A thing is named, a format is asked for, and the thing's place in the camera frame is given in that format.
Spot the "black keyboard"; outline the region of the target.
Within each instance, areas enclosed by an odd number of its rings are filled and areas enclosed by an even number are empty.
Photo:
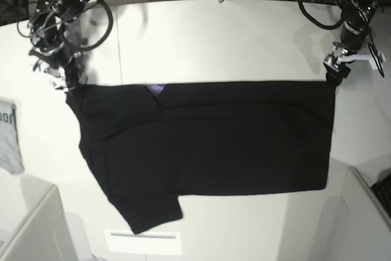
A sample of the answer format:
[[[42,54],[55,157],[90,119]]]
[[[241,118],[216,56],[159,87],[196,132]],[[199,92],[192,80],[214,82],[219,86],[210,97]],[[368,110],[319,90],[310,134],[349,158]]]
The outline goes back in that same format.
[[[391,214],[391,174],[378,181],[371,187],[375,196],[382,204],[388,215]]]

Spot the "grey folded T-shirt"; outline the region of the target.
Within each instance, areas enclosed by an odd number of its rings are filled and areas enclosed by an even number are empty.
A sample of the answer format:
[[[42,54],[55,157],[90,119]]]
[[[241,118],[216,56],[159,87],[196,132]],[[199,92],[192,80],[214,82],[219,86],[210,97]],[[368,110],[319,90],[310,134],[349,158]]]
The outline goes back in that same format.
[[[1,101],[1,168],[10,174],[24,172],[16,128],[16,107]]]

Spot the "black T-shirt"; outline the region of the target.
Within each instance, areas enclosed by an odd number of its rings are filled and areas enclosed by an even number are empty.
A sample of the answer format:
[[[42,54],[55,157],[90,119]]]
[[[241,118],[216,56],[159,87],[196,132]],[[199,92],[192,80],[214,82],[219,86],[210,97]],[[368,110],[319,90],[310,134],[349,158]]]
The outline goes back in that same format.
[[[326,187],[335,89],[324,81],[82,85],[79,149],[135,234],[182,218],[180,196]]]

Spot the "white left partition panel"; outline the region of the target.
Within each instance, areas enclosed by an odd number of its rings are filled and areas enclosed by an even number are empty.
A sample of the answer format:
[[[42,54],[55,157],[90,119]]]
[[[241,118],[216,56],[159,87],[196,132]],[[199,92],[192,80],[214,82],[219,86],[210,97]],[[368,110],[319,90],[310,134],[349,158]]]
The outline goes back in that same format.
[[[92,260],[82,219],[64,211],[58,187],[1,175],[1,260]]]

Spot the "white right partition panel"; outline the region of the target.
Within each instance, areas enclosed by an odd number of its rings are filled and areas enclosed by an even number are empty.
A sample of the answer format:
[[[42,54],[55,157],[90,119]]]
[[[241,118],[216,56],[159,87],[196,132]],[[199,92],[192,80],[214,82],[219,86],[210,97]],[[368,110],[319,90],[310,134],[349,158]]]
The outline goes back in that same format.
[[[321,260],[390,260],[390,217],[356,168],[334,201]]]

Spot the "white paper label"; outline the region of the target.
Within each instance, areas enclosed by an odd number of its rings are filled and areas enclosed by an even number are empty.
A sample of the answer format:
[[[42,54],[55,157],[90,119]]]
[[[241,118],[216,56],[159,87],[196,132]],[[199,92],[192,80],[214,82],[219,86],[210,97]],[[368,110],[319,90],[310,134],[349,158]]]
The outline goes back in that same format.
[[[142,255],[181,255],[181,235],[176,232],[144,232],[105,230],[111,252]]]

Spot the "white partition panel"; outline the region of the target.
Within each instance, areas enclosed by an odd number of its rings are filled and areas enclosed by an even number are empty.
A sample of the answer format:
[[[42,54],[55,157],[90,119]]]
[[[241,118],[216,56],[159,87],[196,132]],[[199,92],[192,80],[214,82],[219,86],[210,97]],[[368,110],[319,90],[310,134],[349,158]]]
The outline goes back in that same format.
[[[58,187],[1,175],[1,260],[92,260],[82,219],[64,211]]]
[[[390,260],[390,217],[356,168],[334,201],[321,260]]]

